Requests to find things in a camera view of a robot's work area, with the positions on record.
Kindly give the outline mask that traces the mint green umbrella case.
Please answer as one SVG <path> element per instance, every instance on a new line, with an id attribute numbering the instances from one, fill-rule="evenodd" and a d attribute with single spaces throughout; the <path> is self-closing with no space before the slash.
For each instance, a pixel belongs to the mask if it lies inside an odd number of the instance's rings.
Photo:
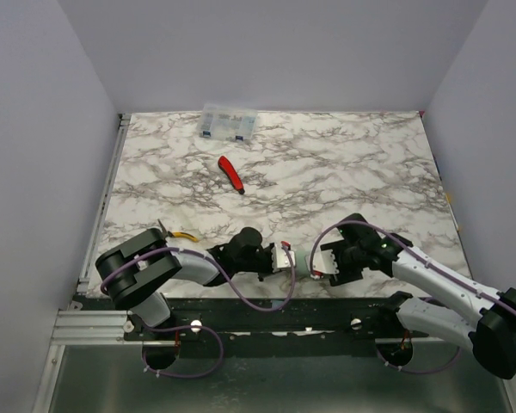
<path id="1" fill-rule="evenodd" d="M 299 279 L 311 279 L 310 271 L 310 252 L 297 250 L 294 255 L 295 258 L 295 273 Z"/>

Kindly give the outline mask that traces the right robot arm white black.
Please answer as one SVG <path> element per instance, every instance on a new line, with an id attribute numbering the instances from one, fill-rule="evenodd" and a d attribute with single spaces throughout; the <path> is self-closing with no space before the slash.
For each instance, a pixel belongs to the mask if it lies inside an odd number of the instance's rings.
<path id="1" fill-rule="evenodd" d="M 516 374 L 516 289 L 483 285 L 435 261 L 407 238 L 354 213 L 334 224 L 341 240 L 314 242 L 311 276 L 327 275 L 332 286 L 360 277 L 364 269 L 413 285 L 433 299 L 392 296 L 391 312 L 405 329 L 426 333 L 470 351 L 500 379 Z"/>

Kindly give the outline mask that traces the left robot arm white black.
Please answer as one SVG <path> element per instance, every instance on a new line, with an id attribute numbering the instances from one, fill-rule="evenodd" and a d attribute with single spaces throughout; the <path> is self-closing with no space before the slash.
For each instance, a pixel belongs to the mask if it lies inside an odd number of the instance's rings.
<path id="1" fill-rule="evenodd" d="M 217 287 L 239 273 L 261 277 L 296 267 L 288 243 L 262 245 L 262 235 L 252 227 L 241 229 L 227 243 L 189 253 L 170 247 L 157 228 L 150 228 L 95 261 L 101 291 L 117 310 L 131 311 L 151 328 L 164 327 L 171 318 L 167 300 L 158 292 L 168 280 L 188 280 Z"/>

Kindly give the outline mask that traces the red utility knife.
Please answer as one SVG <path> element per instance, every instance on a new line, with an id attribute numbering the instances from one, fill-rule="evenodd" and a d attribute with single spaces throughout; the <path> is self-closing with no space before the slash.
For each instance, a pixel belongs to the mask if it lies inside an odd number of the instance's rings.
<path id="1" fill-rule="evenodd" d="M 221 156 L 218 159 L 218 167 L 220 170 L 226 175 L 228 178 L 231 186 L 239 193 L 239 194 L 245 194 L 245 189 L 243 186 L 243 182 L 240 178 L 240 176 L 237 174 L 237 171 L 233 167 L 230 160 L 225 157 Z"/>

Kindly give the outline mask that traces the clear plastic organizer box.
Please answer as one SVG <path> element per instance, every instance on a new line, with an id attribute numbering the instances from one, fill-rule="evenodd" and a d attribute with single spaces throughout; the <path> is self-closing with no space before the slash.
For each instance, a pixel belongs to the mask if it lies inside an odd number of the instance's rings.
<path id="1" fill-rule="evenodd" d="M 204 139 L 249 142 L 253 137 L 258 112 L 207 103 L 202 110 L 197 132 Z"/>

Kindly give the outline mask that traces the yellow handled pliers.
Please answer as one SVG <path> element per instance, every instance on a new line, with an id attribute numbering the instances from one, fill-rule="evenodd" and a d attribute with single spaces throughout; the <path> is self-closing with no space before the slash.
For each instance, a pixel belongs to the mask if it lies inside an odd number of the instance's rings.
<path id="1" fill-rule="evenodd" d="M 160 219 L 157 221 L 157 223 L 159 225 L 160 231 L 163 234 L 164 238 L 181 238 L 181 239 L 189 240 L 189 241 L 191 241 L 193 243 L 198 243 L 199 242 L 199 239 L 197 237 L 195 237 L 194 235 L 189 234 L 187 232 L 183 232 L 183 231 L 170 231 L 170 230 L 168 230 L 164 226 L 163 222 Z"/>

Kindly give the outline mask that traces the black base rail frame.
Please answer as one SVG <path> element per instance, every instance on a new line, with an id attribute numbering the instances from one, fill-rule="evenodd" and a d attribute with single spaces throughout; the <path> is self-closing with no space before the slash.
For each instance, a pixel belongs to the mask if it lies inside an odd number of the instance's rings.
<path id="1" fill-rule="evenodd" d="M 210 332 L 147 330 L 139 317 L 128 316 L 134 329 L 123 333 L 141 345 L 155 364 L 224 358 L 279 358 L 349 355 L 374 357 L 380 343 L 411 352 L 411 334 L 393 314 L 389 299 L 292 299 L 279 311 L 260 312 L 240 299 L 170 299 L 167 326 L 200 321 Z"/>

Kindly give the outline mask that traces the aluminium frame rail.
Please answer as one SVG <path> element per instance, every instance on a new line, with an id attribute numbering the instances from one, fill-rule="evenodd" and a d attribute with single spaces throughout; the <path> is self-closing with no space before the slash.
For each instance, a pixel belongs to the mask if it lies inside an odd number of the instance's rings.
<path id="1" fill-rule="evenodd" d="M 120 126 L 114 145 L 114 152 L 112 160 L 109 164 L 104 189 L 102 190 L 101 200 L 98 207 L 98 212 L 95 218 L 94 227 L 89 241 L 89 247 L 84 256 L 82 269 L 77 279 L 77 293 L 85 293 L 89 283 L 90 272 L 94 267 L 93 259 L 97 251 L 98 242 L 100 240 L 101 231 L 104 226 L 105 213 L 108 208 L 109 195 L 112 191 L 114 178 L 120 162 L 120 154 L 126 140 L 126 134 L 130 123 L 130 114 L 119 114 Z M 34 402 L 33 412 L 48 412 L 52 404 L 52 395 L 57 383 L 59 368 L 65 352 L 64 344 L 56 344 L 53 338 L 50 341 L 50 346 L 46 356 L 46 363 L 43 374 L 41 376 L 39 388 Z"/>

